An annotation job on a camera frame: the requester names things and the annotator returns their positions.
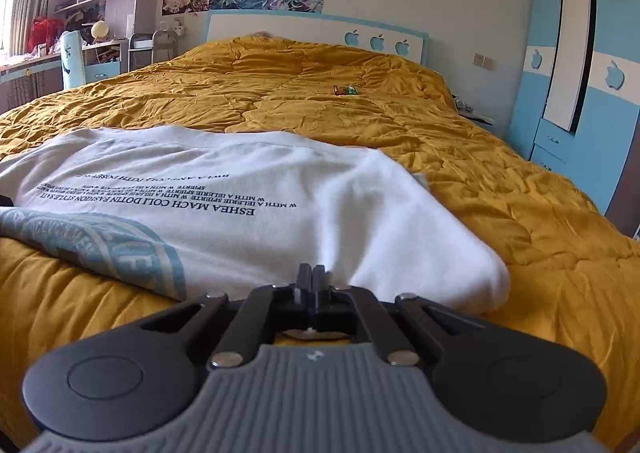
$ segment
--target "red bag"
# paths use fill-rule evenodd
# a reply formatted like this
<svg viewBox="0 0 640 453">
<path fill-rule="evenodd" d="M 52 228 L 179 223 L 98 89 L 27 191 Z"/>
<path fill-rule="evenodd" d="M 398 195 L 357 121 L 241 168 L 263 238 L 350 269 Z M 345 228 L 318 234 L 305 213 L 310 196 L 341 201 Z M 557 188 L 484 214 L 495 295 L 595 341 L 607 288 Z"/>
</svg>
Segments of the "red bag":
<svg viewBox="0 0 640 453">
<path fill-rule="evenodd" d="M 33 52 L 38 45 L 46 44 L 47 52 L 55 45 L 64 24 L 57 20 L 44 16 L 38 16 L 31 23 L 31 33 L 27 41 L 27 52 Z"/>
</svg>

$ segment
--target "wardrobe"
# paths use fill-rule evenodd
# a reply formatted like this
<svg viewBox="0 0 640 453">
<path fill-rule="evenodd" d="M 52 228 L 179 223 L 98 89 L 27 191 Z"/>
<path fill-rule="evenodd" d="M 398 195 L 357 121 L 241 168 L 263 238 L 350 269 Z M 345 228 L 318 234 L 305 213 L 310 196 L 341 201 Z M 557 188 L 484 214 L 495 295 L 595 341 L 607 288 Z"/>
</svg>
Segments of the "wardrobe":
<svg viewBox="0 0 640 453">
<path fill-rule="evenodd" d="M 622 233 L 640 224 L 640 0 L 533 0 L 506 141 Z"/>
</svg>

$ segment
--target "quilted bedspread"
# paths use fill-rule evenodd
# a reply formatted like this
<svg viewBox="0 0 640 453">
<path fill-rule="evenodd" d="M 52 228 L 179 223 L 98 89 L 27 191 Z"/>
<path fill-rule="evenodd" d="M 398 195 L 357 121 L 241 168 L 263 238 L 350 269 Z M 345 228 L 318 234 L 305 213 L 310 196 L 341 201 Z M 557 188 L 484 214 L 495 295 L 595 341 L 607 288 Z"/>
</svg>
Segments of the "quilted bedspread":
<svg viewBox="0 0 640 453">
<path fill-rule="evenodd" d="M 360 95 L 334 96 L 334 84 L 354 84 Z M 287 130 L 378 148 L 425 173 L 438 200 L 510 270 L 510 299 L 487 317 L 597 363 L 609 388 L 595 430 L 605 444 L 615 446 L 640 424 L 640 244 L 566 178 L 460 117 L 439 75 L 346 47 L 214 42 L 0 116 L 0 159 L 81 126 L 159 124 Z M 19 446 L 36 435 L 20 385 L 42 354 L 172 303 L 0 239 L 0 428 Z"/>
</svg>

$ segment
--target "apple cutout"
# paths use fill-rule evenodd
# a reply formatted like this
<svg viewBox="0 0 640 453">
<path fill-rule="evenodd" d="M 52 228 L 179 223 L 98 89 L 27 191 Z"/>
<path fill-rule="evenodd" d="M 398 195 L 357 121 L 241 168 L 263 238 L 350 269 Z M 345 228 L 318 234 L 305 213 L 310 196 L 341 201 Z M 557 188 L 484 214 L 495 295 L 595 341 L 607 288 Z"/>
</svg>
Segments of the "apple cutout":
<svg viewBox="0 0 640 453">
<path fill-rule="evenodd" d="M 385 49 L 385 39 L 380 34 L 377 38 L 371 38 L 369 40 L 371 48 L 377 52 L 382 52 Z"/>
<path fill-rule="evenodd" d="M 360 34 L 358 34 L 358 29 L 355 29 L 353 32 L 347 32 L 344 35 L 344 42 L 350 47 L 357 47 L 359 45 L 358 38 Z"/>
<path fill-rule="evenodd" d="M 540 52 L 536 49 L 533 51 L 533 57 L 531 58 L 531 68 L 538 70 L 540 65 L 542 65 L 542 55 L 540 55 Z"/>
<path fill-rule="evenodd" d="M 607 67 L 607 78 L 605 82 L 609 88 L 619 90 L 625 82 L 625 73 L 618 68 L 615 61 L 611 61 L 612 67 Z"/>
<path fill-rule="evenodd" d="M 406 42 L 406 39 L 402 42 L 399 41 L 396 43 L 396 54 L 405 57 L 409 55 L 409 43 Z"/>
</svg>

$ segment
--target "white headboard with blue trim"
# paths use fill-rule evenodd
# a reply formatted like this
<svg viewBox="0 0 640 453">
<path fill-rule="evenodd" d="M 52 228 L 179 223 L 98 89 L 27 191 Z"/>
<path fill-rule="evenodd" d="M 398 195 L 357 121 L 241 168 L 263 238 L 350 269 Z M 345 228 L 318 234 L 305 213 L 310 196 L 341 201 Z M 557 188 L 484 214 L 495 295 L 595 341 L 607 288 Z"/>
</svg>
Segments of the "white headboard with blue trim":
<svg viewBox="0 0 640 453">
<path fill-rule="evenodd" d="M 227 39 L 253 32 L 268 32 L 296 41 L 356 46 L 372 52 L 397 54 L 426 65 L 429 36 L 383 23 L 274 10 L 214 10 L 207 40 Z"/>
</svg>

